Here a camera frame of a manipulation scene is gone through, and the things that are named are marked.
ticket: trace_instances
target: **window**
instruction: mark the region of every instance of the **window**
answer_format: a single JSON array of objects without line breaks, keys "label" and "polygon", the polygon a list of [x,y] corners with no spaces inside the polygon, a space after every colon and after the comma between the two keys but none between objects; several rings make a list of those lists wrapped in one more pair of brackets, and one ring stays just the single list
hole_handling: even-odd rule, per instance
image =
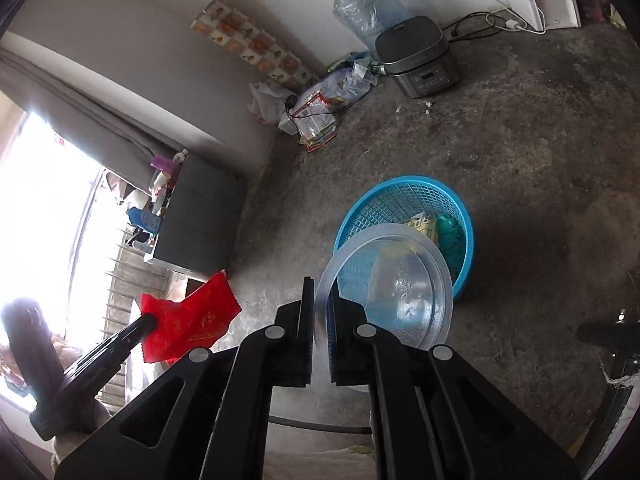
[{"label": "window", "polygon": [[[51,331],[83,351],[102,339],[112,280],[106,262],[117,257],[127,225],[104,173],[35,114],[0,166],[0,304],[33,298]],[[0,342],[8,344],[4,330]],[[4,380],[0,394],[35,406]]]}]

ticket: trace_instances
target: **white cable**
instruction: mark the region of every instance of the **white cable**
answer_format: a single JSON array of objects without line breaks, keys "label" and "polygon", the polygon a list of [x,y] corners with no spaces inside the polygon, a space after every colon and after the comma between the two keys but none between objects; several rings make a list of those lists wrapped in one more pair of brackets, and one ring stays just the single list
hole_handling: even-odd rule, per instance
[{"label": "white cable", "polygon": [[529,32],[531,34],[544,34],[546,32],[546,19],[545,19],[545,14],[544,12],[542,12],[542,9],[540,9],[540,7],[538,7],[538,4],[536,3],[535,0],[529,0],[538,10],[538,12],[540,13],[540,16],[542,17],[542,31],[540,30],[530,30],[527,27],[530,27],[529,23],[527,22],[527,20],[525,20],[522,16],[520,16],[519,14],[517,14],[516,12],[513,12],[513,10],[511,10],[507,4],[505,4],[502,0],[495,0],[496,2],[498,2],[501,5],[504,5],[504,7],[502,9],[498,9],[498,10],[494,10],[493,12],[489,12],[487,14],[487,16],[485,16],[485,20],[489,25],[494,25],[489,21],[489,16],[491,16],[492,14],[495,14],[496,12],[502,12],[503,10],[506,10],[508,13],[512,14],[513,16],[515,16],[516,18],[518,18],[519,20],[522,21],[522,23],[524,23],[524,27],[520,26],[520,27],[516,27],[516,28],[506,28],[506,27],[499,27],[498,25],[494,25],[494,27],[499,28],[500,30],[506,30],[507,32]]}]

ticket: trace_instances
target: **blue bottle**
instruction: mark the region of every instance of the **blue bottle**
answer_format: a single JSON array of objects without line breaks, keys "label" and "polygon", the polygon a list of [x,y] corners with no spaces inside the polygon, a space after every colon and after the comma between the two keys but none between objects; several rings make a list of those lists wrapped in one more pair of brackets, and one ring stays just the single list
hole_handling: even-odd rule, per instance
[{"label": "blue bottle", "polygon": [[135,225],[144,229],[147,233],[157,235],[160,230],[160,224],[162,219],[158,215],[154,215],[149,211],[142,211],[137,207],[131,207],[127,210],[129,216],[129,222],[131,225]]}]

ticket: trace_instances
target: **gray curtain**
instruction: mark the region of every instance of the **gray curtain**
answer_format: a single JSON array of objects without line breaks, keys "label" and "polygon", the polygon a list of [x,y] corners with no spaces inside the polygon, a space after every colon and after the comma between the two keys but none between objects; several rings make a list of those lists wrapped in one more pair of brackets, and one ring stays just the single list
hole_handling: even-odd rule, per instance
[{"label": "gray curtain", "polygon": [[0,91],[26,112],[138,189],[148,190],[154,155],[171,158],[182,146],[91,99],[51,74],[0,48]]}]

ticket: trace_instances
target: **red packaging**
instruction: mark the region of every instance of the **red packaging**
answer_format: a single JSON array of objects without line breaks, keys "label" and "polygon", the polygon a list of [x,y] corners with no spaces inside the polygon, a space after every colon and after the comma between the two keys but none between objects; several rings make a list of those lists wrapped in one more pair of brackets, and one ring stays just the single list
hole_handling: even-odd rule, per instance
[{"label": "red packaging", "polygon": [[158,320],[156,329],[142,341],[145,363],[179,359],[194,348],[209,348],[226,334],[241,310],[224,270],[180,303],[143,294],[141,313],[151,313]]}]

